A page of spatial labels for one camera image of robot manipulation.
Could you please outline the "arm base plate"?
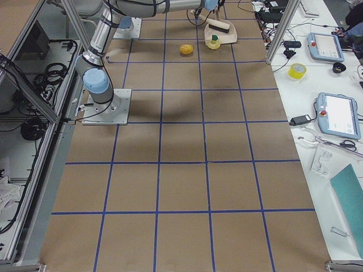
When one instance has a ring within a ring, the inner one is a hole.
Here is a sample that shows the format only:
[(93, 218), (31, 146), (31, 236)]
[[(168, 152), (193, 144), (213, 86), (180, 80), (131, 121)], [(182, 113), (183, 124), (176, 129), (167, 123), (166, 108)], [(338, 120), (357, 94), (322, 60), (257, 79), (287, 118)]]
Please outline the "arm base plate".
[(127, 125), (129, 107), (132, 97), (131, 89), (114, 89), (114, 96), (111, 105), (97, 104), (91, 95), (88, 96), (87, 103), (92, 106), (85, 107), (83, 125)]
[(116, 30), (113, 38), (116, 40), (130, 40), (130, 39), (139, 39), (141, 32), (141, 18), (132, 17), (134, 27), (131, 31), (119, 31)]

